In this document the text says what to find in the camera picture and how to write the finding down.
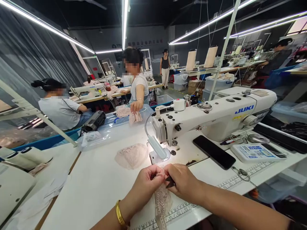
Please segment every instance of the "woman in white t-shirt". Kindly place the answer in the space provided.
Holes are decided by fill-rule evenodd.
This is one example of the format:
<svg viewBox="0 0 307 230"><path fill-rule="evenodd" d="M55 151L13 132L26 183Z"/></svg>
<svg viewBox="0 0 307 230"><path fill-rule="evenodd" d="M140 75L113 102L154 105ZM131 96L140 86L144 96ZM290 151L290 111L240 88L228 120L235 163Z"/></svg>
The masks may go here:
<svg viewBox="0 0 307 230"><path fill-rule="evenodd" d="M128 106L130 106L131 112L135 113L143 108L144 103L149 104L147 80L141 73L144 55L140 49L127 47L123 52L123 61L127 72L133 76L133 82L129 90L122 90L121 93L131 93Z"/></svg>
<svg viewBox="0 0 307 230"><path fill-rule="evenodd" d="M47 94L38 101L41 111L60 129L68 130L81 127L92 115L83 104L64 99L66 85L52 78L36 80L32 87L39 87Z"/></svg>

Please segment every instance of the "smartphone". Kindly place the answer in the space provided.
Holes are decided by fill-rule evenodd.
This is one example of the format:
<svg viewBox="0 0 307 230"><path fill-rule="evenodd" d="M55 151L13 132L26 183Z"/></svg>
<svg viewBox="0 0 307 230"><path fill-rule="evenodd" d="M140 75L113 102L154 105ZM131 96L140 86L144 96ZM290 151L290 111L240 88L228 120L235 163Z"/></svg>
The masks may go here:
<svg viewBox="0 0 307 230"><path fill-rule="evenodd" d="M279 152L276 148L274 148L273 146L271 146L267 143L261 143L261 145L263 145L263 147L265 147L266 149L271 151L274 155L276 155L279 158L286 158L287 157L285 154Z"/></svg>
<svg viewBox="0 0 307 230"><path fill-rule="evenodd" d="M193 140L193 144L196 145L201 151L203 151L208 157L215 161L222 169L229 169L236 159L211 142L204 136L198 136Z"/></svg>

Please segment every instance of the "ceiling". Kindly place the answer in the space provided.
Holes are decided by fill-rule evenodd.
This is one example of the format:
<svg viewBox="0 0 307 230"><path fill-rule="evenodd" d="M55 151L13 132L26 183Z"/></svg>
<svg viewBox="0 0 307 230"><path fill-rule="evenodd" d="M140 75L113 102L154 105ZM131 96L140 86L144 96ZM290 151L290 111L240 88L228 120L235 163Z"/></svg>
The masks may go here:
<svg viewBox="0 0 307 230"><path fill-rule="evenodd" d="M50 21L62 28L92 29L120 27L122 0L95 0L104 10L88 1L93 0L23 0ZM233 7L234 0L129 0L128 26L157 26L203 24L216 12ZM252 19L276 19L306 10L299 0L257 0L237 13L237 19L262 8L285 2ZM223 21L229 23L230 17Z"/></svg>

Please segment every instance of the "red stool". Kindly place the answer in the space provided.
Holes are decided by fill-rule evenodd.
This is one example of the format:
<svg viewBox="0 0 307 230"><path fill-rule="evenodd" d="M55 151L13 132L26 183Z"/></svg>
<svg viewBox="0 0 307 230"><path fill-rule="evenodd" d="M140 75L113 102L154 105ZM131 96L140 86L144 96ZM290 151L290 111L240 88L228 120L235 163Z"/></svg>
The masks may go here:
<svg viewBox="0 0 307 230"><path fill-rule="evenodd" d="M174 83L174 75L171 75L171 76L170 76L169 82L170 82L170 83Z"/></svg>

